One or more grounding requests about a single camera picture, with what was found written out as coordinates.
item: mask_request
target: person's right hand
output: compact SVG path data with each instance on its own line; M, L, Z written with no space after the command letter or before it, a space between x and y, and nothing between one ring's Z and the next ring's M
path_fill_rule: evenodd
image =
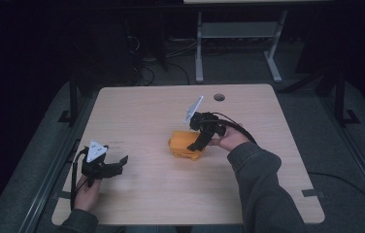
M211 139L208 146L219 146L223 149L231 151L240 144L250 142L250 140L244 136L244 134L240 133L236 129L230 126L225 126L225 129L225 135L219 139Z

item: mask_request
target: orange object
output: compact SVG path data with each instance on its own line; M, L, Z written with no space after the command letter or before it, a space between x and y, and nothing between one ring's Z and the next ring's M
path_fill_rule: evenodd
M193 144L199 135L197 132L174 130L171 139L168 141L168 146L170 146L170 150L175 157L190 158L197 161L205 149L191 151L187 147Z

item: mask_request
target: table top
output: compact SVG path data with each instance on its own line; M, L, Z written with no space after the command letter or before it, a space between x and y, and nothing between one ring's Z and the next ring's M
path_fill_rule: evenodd
M223 94L218 102L215 94ZM242 223L238 185L226 155L207 147L192 161L175 157L169 147L173 130L183 124L186 109L204 95L197 112L218 112L242 123L258 145L282 159L281 186L291 195L303 220L318 223L324 213L292 138L281 106L267 84L180 85L103 88L89 118L80 148L91 140L108 145L106 163L129 155L123 174L102 182L93 211L101 224ZM71 172L63 190L69 192ZM61 224L70 201L59 198L52 216Z

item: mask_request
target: table leg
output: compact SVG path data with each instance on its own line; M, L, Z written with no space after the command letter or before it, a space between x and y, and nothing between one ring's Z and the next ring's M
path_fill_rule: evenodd
M274 53L276 52L277 44L279 43L280 36L282 34L282 28L285 22L286 14L287 10L282 11L282 15L280 16L280 20L278 21L276 30L274 32L273 45L270 47L269 50L264 51L265 59L267 60L267 64L270 68L274 82L276 83L281 83L282 77L280 76L279 69L277 69L276 62L274 61Z
M203 60L201 58L201 25L202 25L202 13L198 13L197 23L197 54L195 55L195 81L202 83L204 81L203 76Z

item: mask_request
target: gray carpet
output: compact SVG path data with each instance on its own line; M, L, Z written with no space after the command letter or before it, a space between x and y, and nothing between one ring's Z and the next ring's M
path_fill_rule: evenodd
M262 55L264 46L263 44L257 45L254 49L235 49L227 54L204 56L204 84L268 83L274 89L281 89L301 80L302 76L294 74L294 70L302 45L297 43L279 46L276 60L284 77L282 83L274 83L271 79ZM189 76L189 82L196 84L192 54L171 57L168 61L184 68ZM184 71L177 66L170 65L167 71L155 63L147 67L155 74L152 85L187 84ZM145 70L143 74L148 82L151 72ZM332 105L333 96L326 99L315 96L315 85L316 82L313 82L293 93L278 95L297 147L307 170L311 172L313 185L324 195L319 200L325 212L325 221L317 225L308 225L308 230L327 233L365 232L365 183L341 136L338 124L330 114L328 105L330 103ZM62 111L69 109L68 96L66 84L55 96L2 195L0 232L18 232L50 162L60 150L61 141L69 133L74 134L74 138L81 137L84 124L75 125L76 132L73 133L74 129L69 127L68 123L58 122ZM81 115L85 122L94 101L95 96L83 98ZM354 110L361 121L361 124L349 125L347 129L365 156L365 102L361 94L350 85L347 86L346 106ZM56 180L53 193L61 190L68 169L67 164ZM37 222L36 232L51 232L55 228L50 222L55 204L56 200L51 195ZM111 226L97 228L97 232L116 230L117 227Z

